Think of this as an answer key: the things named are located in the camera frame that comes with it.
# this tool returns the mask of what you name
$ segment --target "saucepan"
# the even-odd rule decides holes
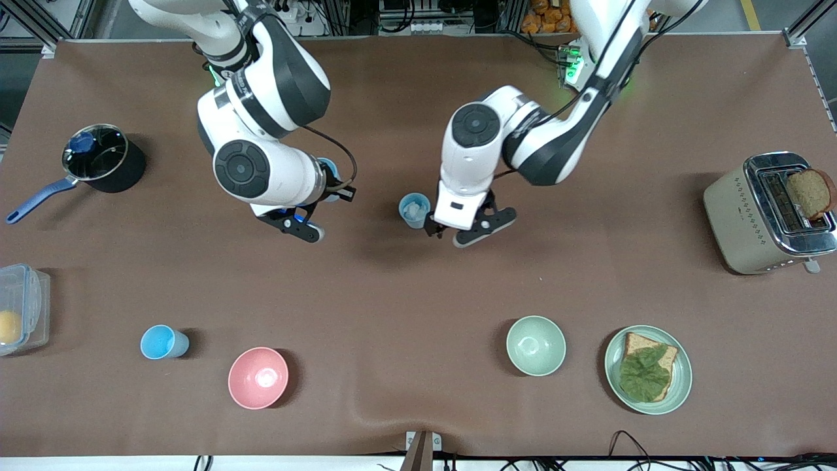
[[[15,224],[50,196],[85,182],[105,193],[134,186],[146,171],[146,156],[122,131],[110,124],[94,124],[78,131],[67,143],[61,164],[67,176],[43,187],[6,216]]]

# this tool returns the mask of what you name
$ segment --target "toast slice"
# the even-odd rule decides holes
[[[808,220],[820,219],[837,206],[837,188],[822,170],[809,168],[789,176],[788,193]]]
[[[662,345],[662,342],[657,342],[656,340],[649,339],[648,337],[628,332],[628,335],[625,337],[625,356],[634,353],[638,349],[647,349],[649,347],[656,347],[657,345]],[[671,378],[673,377],[672,370],[674,369],[677,351],[677,347],[669,345],[668,348],[665,349],[663,357],[657,362],[657,365],[669,372],[669,384],[665,385],[663,392],[654,398],[652,402],[662,401],[665,399],[665,395],[669,392],[669,388],[671,387]]]

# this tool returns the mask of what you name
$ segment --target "plastic food container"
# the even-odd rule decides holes
[[[0,268],[0,356],[49,338],[49,275],[23,263]]]

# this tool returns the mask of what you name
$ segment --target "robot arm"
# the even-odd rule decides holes
[[[425,229],[441,236],[460,232],[467,246],[507,227],[514,210],[498,211],[490,185],[500,158],[537,186],[563,181],[584,145],[634,68],[648,30],[649,6],[683,14],[706,0],[608,0],[575,2],[573,16],[595,63],[566,120],[544,111],[517,88],[506,85],[454,113],[442,143],[439,197]]]
[[[262,0],[130,1],[149,23],[192,37],[227,79],[198,100],[198,134],[221,187],[283,233],[319,241],[322,229],[309,222],[316,204],[329,197],[351,201],[354,189],[338,179],[333,164],[280,139],[326,113],[325,71]],[[238,15],[234,21],[220,12],[227,6]],[[247,45],[250,35],[258,59]]]

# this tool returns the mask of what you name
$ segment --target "toaster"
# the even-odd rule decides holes
[[[703,194],[706,214],[727,265],[745,275],[803,265],[837,250],[837,225],[828,212],[807,220],[788,195],[788,176],[810,168],[795,153],[755,155]]]

